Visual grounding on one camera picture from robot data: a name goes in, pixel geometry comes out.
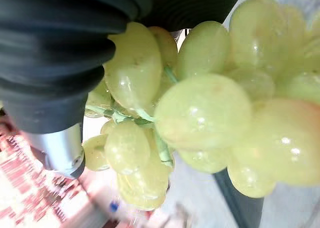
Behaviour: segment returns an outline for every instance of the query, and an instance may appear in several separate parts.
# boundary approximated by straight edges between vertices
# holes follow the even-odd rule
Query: grape stem
[[[171,157],[169,148],[167,143],[165,143],[161,137],[159,136],[158,132],[156,130],[154,130],[154,137],[155,137],[155,143],[156,143],[156,148],[158,150],[159,153],[159,157],[161,162],[168,166],[173,168],[174,167],[174,161]]]
[[[175,76],[175,74],[172,72],[172,70],[170,69],[170,66],[166,65],[164,67],[164,72],[166,73],[166,75],[170,78],[170,80],[172,81],[172,83],[178,83],[178,79]]]
[[[105,109],[95,105],[86,104],[85,108],[109,118],[111,118],[114,113],[114,111],[111,109]]]
[[[135,112],[143,119],[150,121],[150,122],[155,122],[155,118],[152,116],[148,115],[148,113],[142,109],[142,108],[137,108],[135,109]]]
[[[138,126],[149,128],[152,125],[152,121],[143,119],[143,118],[134,118],[129,115],[122,114],[121,112],[115,109],[105,109],[95,105],[86,105],[86,109],[94,111],[98,114],[104,115],[105,117],[112,118],[115,123],[123,122],[123,121],[134,121]]]

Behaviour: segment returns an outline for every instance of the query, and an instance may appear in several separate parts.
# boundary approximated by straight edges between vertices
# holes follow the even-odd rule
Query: grape
[[[306,21],[301,10],[293,5],[283,4],[282,9],[287,21],[288,39],[292,49],[298,49],[306,38]]]
[[[110,166],[129,175],[147,165],[150,147],[144,131],[133,121],[123,121],[111,130],[104,147]]]
[[[154,113],[159,135],[178,151],[229,147],[249,127],[251,116],[245,91],[218,74],[179,82],[163,95]]]
[[[320,43],[307,42],[276,82],[275,95],[320,104]]]
[[[233,186],[247,197],[264,197],[269,195],[276,186],[274,180],[241,164],[235,158],[231,159],[227,170]]]
[[[301,72],[278,81],[276,96],[320,105],[320,73],[318,71]]]
[[[178,48],[173,36],[165,29],[157,26],[149,27],[159,46],[162,65],[173,67],[177,62]]]
[[[156,197],[154,199],[147,199],[143,195],[137,194],[128,186],[125,175],[118,174],[117,182],[119,192],[123,200],[128,204],[135,206],[139,210],[153,211],[159,208],[166,199],[165,195]]]
[[[156,95],[163,70],[156,39],[136,22],[108,38],[116,47],[114,57],[103,65],[111,95],[126,109],[143,108]]]
[[[169,185],[168,171],[169,167],[161,163],[158,151],[152,148],[148,164],[125,178],[128,186],[137,194],[155,199],[166,194]]]
[[[86,140],[82,146],[85,155],[85,166],[91,171],[103,171],[109,168],[105,156],[106,134],[101,134]]]
[[[231,49],[239,68],[254,67],[276,77],[289,53],[288,22],[275,0],[246,0],[230,20]]]
[[[100,134],[106,134],[109,135],[110,132],[116,127],[116,123],[113,119],[108,120],[104,125],[102,126],[100,130]]]
[[[94,90],[89,92],[86,105],[97,106],[105,109],[111,108],[111,95],[104,78]],[[103,116],[102,114],[98,114],[90,109],[85,109],[84,115],[89,118],[99,118]]]
[[[275,83],[270,75],[257,69],[239,68],[227,74],[237,82],[252,101],[269,99],[275,93]]]
[[[320,106],[275,98],[257,102],[252,129],[233,148],[237,159],[276,181],[320,182]]]
[[[222,24],[215,21],[198,24],[182,43],[176,64],[177,78],[222,72],[229,50],[229,34]]]
[[[212,174],[227,167],[230,150],[216,147],[209,151],[178,151],[178,153],[192,168]]]
[[[152,32],[152,34],[154,35],[159,45],[163,67],[167,67],[168,69],[171,69],[171,71],[174,73],[173,68],[177,62],[177,56],[178,56],[178,48],[177,48],[177,43],[175,39],[172,37],[172,35],[168,31],[166,31],[163,28],[160,28],[157,26],[151,26],[149,27],[149,30]],[[143,107],[147,114],[153,116],[155,112],[155,107],[159,102],[159,99],[173,85],[174,83],[170,80],[168,75],[163,71],[161,80],[160,80],[160,86],[156,95],[153,98],[153,101],[150,104]]]

